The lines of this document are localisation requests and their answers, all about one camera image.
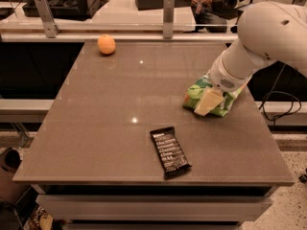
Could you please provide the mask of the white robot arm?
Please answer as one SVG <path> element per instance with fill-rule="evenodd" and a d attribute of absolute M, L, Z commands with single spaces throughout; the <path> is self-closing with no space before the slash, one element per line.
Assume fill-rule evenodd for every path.
<path fill-rule="evenodd" d="M 257 71 L 277 61 L 307 76 L 307 13 L 301 6 L 260 2 L 249 6 L 237 22 L 238 38 L 214 61 L 211 85 L 204 89 L 195 113 L 208 114 L 224 92 L 243 87 Z"/>

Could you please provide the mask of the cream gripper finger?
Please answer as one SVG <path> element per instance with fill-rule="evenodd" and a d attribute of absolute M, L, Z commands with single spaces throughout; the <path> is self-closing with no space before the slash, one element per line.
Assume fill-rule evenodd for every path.
<path fill-rule="evenodd" d="M 217 107 L 223 99 L 223 92 L 220 89 L 216 87 L 205 87 L 194 112 L 198 115 L 205 116 Z"/>

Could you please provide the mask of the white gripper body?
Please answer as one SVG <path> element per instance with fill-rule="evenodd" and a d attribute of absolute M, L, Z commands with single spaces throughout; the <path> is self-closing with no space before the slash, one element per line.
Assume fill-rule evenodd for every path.
<path fill-rule="evenodd" d="M 221 53 L 208 71 L 211 84 L 224 92 L 234 92 L 244 87 L 251 76 L 243 78 L 235 77 L 226 69 L 223 59 L 224 53 Z"/>

